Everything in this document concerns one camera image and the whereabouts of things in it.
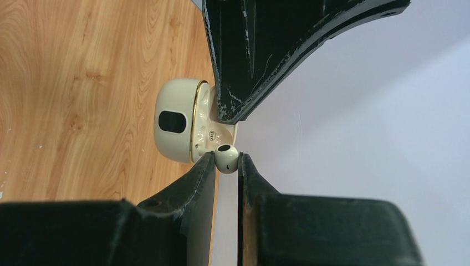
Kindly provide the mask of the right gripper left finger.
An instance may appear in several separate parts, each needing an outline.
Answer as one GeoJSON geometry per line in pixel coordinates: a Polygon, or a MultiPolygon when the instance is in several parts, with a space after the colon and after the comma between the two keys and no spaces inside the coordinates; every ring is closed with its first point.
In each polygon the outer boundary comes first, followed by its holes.
{"type": "Polygon", "coordinates": [[[37,201],[1,204],[2,265],[208,265],[215,156],[132,204],[37,201]]]}

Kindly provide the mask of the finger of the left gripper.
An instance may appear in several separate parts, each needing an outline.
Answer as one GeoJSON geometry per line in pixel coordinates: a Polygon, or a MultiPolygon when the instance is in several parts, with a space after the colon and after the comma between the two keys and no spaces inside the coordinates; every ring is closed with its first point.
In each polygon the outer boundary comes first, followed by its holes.
{"type": "Polygon", "coordinates": [[[409,1],[203,1],[217,120],[244,121],[311,53],[359,25],[402,13],[409,1]]]}

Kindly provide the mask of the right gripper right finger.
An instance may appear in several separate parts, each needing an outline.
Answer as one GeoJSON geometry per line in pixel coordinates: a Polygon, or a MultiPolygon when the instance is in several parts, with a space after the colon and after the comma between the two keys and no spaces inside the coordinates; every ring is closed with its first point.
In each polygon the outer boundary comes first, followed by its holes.
{"type": "Polygon", "coordinates": [[[238,265],[424,265],[389,201],[289,195],[238,159],[238,265]]]}

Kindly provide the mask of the white earbud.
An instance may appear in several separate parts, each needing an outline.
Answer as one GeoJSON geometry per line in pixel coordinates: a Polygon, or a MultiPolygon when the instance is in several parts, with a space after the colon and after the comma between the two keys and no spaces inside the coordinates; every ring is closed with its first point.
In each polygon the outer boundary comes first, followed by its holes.
{"type": "Polygon", "coordinates": [[[238,170],[238,150],[230,144],[219,145],[215,152],[215,164],[219,172],[232,174],[238,170]]]}

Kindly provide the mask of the white charging case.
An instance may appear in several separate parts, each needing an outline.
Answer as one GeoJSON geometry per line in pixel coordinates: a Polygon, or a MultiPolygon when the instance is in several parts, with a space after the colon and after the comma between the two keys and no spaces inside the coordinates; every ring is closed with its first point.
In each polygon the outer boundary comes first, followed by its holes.
{"type": "Polygon", "coordinates": [[[237,125],[218,121],[216,90],[205,80],[181,78],[160,89],[154,113],[154,140],[165,158],[194,163],[196,146],[214,151],[221,144],[234,145],[237,125]]]}

